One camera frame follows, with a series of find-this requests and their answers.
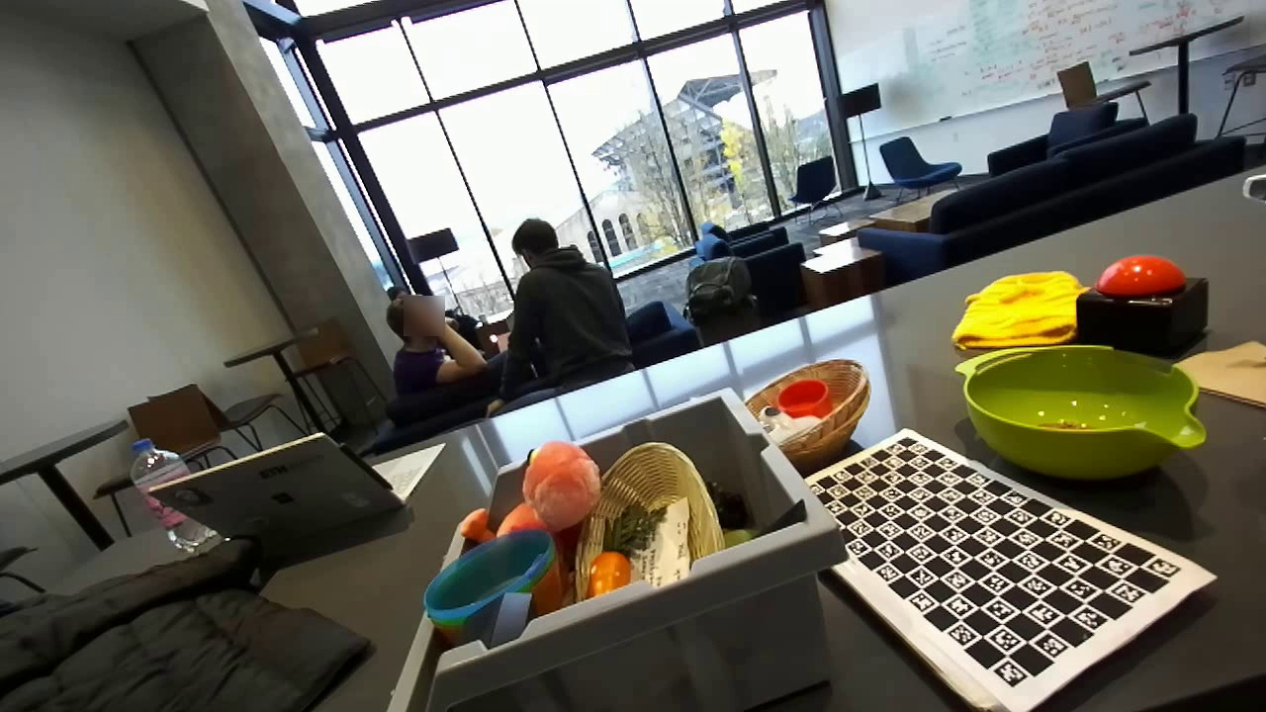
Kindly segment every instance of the bag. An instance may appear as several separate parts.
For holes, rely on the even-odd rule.
[[[711,259],[688,271],[686,292],[688,292],[692,322],[748,318],[755,305],[748,263],[738,259]]]

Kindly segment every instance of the green bowl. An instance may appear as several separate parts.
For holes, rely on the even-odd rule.
[[[1059,480],[1125,480],[1206,441],[1188,374],[1110,347],[1022,347],[959,364],[976,434]]]

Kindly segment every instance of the plastic bin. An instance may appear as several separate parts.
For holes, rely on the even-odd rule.
[[[819,571],[842,561],[842,533],[771,448],[748,408],[721,393],[580,444],[605,470],[637,444],[671,444],[716,496],[745,504],[755,540],[700,560],[678,587],[624,587],[535,618],[506,645],[448,645],[423,622],[420,690],[434,712],[697,712],[753,707],[825,682]],[[496,484],[513,498],[521,469]]]

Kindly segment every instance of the black and white mat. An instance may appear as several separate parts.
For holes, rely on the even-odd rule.
[[[916,430],[807,480],[833,575],[973,707],[1038,707],[1214,575]]]

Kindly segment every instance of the gray countertop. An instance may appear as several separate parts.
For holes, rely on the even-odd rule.
[[[748,334],[679,359],[605,379],[500,420],[444,434],[444,455],[411,492],[411,521],[327,561],[269,582],[269,597],[323,608],[366,635],[378,655],[327,707],[376,707],[403,670],[420,627],[420,594],[434,575],[455,521],[488,504],[500,469],[540,441],[593,441],[697,396],[755,393],[771,378],[812,359],[857,359],[869,374],[869,411],[854,444],[877,444],[914,429],[1011,480],[1144,533],[1217,575],[1217,587],[1155,627],[1129,655],[1092,670],[1053,707],[1155,707],[1204,690],[1266,674],[1266,417],[1204,396],[1206,448],[1129,484],[1047,484],[1018,475],[989,455],[964,425],[951,345],[960,300],[1018,271],[1073,271],[1094,283],[1118,252],[1168,252],[1191,277],[1212,283],[1206,347],[1266,337],[1266,205],[1241,200],[1241,180],[1151,201],[1022,248],[846,300],[802,322]],[[821,577],[831,627],[831,685],[775,707],[953,707],[959,699],[866,612],[854,594]]]

